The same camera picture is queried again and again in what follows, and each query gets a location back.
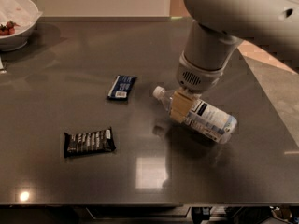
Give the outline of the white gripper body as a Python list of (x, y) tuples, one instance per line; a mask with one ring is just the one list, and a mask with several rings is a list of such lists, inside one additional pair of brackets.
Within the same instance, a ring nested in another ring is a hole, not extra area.
[(223, 68), (208, 71), (204, 68), (196, 67), (182, 53), (179, 57), (177, 81), (183, 89), (193, 93), (203, 93), (218, 83), (223, 75), (223, 71)]

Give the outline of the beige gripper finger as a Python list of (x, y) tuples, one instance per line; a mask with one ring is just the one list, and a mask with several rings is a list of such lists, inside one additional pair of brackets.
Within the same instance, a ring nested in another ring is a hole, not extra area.
[(188, 89), (179, 88), (172, 95), (170, 118), (182, 123), (191, 110), (196, 97)]

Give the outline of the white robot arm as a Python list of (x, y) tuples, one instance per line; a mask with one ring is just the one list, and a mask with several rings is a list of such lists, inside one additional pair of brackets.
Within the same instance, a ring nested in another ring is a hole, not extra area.
[(192, 27), (177, 71), (183, 91), (201, 94), (213, 88), (242, 41), (292, 70), (299, 68), (299, 0), (184, 0), (184, 4)]

